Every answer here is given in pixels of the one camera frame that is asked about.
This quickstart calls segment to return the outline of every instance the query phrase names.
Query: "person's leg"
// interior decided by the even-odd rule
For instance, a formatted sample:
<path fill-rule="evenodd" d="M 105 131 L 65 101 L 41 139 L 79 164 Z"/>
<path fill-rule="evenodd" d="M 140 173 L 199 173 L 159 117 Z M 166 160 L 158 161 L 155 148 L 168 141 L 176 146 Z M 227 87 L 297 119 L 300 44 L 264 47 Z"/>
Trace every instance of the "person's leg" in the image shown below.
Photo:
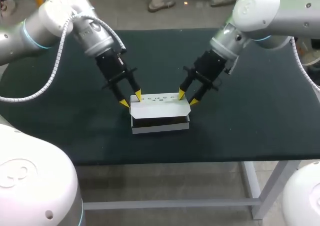
<path fill-rule="evenodd" d="M 171 8 L 175 5 L 175 2 L 169 1 L 165 2 L 164 0 L 152 0 L 149 4 L 149 12 L 157 12 L 162 9 Z"/>

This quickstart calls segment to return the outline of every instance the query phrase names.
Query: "table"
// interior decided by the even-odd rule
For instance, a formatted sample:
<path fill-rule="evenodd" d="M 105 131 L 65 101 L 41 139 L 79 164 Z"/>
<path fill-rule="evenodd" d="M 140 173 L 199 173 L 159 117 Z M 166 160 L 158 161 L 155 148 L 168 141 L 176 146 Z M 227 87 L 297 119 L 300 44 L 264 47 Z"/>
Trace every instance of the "table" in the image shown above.
<path fill-rule="evenodd" d="M 191 65 L 209 48 L 211 29 L 120 31 L 123 58 L 138 67 L 145 94 L 178 90 Z M 60 147 L 75 165 L 245 161 L 251 198 L 85 203 L 85 209 L 251 205 L 260 219 L 302 159 L 320 158 L 319 101 L 295 64 L 290 47 L 266 51 L 249 45 L 232 76 L 222 74 L 220 91 L 192 108 L 190 130 L 132 135 L 130 115 L 118 105 L 93 59 L 73 40 L 66 42 L 56 80 L 41 97 L 0 104 L 17 129 Z M 19 97 L 38 90 L 51 73 L 56 49 L 9 65 L 0 95 Z M 195 83 L 187 96 L 199 85 Z M 129 97 L 130 87 L 120 87 Z M 260 194 L 253 164 L 282 160 Z"/>

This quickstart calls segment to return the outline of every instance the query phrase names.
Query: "white box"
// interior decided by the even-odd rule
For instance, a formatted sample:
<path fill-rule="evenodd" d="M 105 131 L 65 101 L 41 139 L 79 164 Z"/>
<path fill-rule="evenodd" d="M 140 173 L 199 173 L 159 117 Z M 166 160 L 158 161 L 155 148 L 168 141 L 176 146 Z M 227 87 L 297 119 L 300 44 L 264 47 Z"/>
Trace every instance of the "white box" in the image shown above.
<path fill-rule="evenodd" d="M 131 128 L 133 134 L 189 129 L 187 99 L 178 100 L 178 93 L 146 94 L 139 102 L 130 96 Z"/>

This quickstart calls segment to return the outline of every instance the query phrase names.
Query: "white robotic arm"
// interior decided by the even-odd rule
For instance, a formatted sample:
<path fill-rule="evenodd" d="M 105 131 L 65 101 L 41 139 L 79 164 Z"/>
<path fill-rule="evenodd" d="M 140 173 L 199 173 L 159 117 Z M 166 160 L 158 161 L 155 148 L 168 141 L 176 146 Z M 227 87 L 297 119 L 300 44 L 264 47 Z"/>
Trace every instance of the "white robotic arm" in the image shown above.
<path fill-rule="evenodd" d="M 4 102 L 25 102 L 40 96 L 51 85 L 58 70 L 65 38 L 73 30 L 76 40 L 82 45 L 84 53 L 94 57 L 96 64 L 106 79 L 106 86 L 116 99 L 129 107 L 117 83 L 127 79 L 139 99 L 141 88 L 121 54 L 126 48 L 118 35 L 101 21 L 89 0 L 47 0 L 38 11 L 14 28 L 0 29 L 0 65 L 26 56 L 36 55 L 49 49 L 60 38 L 60 45 L 52 74 L 48 82 L 38 92 L 24 98 L 4 98 Z M 121 51 L 113 49 L 114 39 Z"/>
<path fill-rule="evenodd" d="M 313 88 L 319 87 L 309 78 L 302 67 L 293 37 L 320 38 L 320 0 L 237 0 L 232 16 L 211 39 L 212 49 L 199 57 L 194 68 L 179 87 L 179 96 L 185 94 L 194 79 L 201 88 L 189 100 L 199 102 L 206 91 L 216 89 L 213 82 L 222 71 L 230 73 L 244 47 L 254 41 L 266 49 L 280 49 L 291 42 L 301 72 Z M 226 64 L 233 66 L 226 69 Z"/>

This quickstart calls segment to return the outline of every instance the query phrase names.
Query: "metal table leg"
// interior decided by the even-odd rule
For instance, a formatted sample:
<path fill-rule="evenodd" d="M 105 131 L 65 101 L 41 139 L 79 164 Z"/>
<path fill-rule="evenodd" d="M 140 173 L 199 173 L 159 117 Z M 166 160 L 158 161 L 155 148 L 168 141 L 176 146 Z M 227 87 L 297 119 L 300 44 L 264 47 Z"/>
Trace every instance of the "metal table leg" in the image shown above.
<path fill-rule="evenodd" d="M 279 194 L 283 191 L 289 178 L 298 168 L 300 162 L 300 160 L 278 162 L 259 196 L 261 204 L 252 208 L 254 219 L 263 219 Z"/>

